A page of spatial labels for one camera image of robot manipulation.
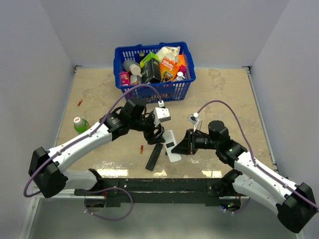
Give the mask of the white red remote control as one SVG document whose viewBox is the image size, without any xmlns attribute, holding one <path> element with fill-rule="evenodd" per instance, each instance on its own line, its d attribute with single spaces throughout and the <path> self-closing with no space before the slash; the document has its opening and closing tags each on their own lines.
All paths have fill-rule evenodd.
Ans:
<svg viewBox="0 0 319 239">
<path fill-rule="evenodd" d="M 163 133 L 164 146 L 166 149 L 167 156 L 171 163 L 178 162 L 181 160 L 181 155 L 173 153 L 172 150 L 176 146 L 176 140 L 172 130 L 167 130 Z"/>
</svg>

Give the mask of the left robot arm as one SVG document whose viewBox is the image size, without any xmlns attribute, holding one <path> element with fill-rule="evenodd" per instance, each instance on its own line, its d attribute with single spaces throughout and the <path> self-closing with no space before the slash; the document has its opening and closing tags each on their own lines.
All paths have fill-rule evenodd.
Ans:
<svg viewBox="0 0 319 239">
<path fill-rule="evenodd" d="M 64 189 L 83 189 L 91 195 L 99 195 L 103 191 L 103 179 L 95 170 L 72 171 L 69 167 L 95 148 L 130 130 L 142 132 L 149 145 L 163 143 L 161 123 L 170 120 L 169 110 L 162 101 L 151 112 L 146 109 L 143 100 L 132 98 L 68 142 L 49 150 L 37 148 L 32 153 L 28 173 L 39 193 L 51 198 Z"/>
</svg>

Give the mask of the black remote control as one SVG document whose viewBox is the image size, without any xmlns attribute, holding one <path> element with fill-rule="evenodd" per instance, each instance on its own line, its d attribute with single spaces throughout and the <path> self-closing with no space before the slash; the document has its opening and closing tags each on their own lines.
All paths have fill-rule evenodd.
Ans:
<svg viewBox="0 0 319 239">
<path fill-rule="evenodd" d="M 160 156 L 162 148 L 163 148 L 163 144 L 161 144 L 161 143 L 157 143 L 155 145 L 155 147 L 153 148 L 153 151 L 152 151 L 152 153 L 151 153 L 151 155 L 149 157 L 149 160 L 148 160 L 148 162 L 146 164 L 146 170 L 148 170 L 148 171 L 153 171 L 154 170 L 154 167 L 155 167 L 155 165 L 157 163 L 157 160 L 158 160 L 158 158 Z"/>
</svg>

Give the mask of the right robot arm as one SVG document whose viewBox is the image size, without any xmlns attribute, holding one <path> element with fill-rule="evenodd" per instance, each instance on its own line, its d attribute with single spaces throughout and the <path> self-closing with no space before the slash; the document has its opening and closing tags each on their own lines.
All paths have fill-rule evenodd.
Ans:
<svg viewBox="0 0 319 239">
<path fill-rule="evenodd" d="M 281 224 L 298 234 L 318 212 L 312 188 L 297 184 L 257 160 L 253 153 L 232 140 L 220 120 L 211 121 L 208 133 L 188 129 L 173 153 L 191 155 L 199 149 L 215 150 L 218 159 L 232 167 L 222 183 L 226 195 L 248 196 L 274 212 Z"/>
</svg>

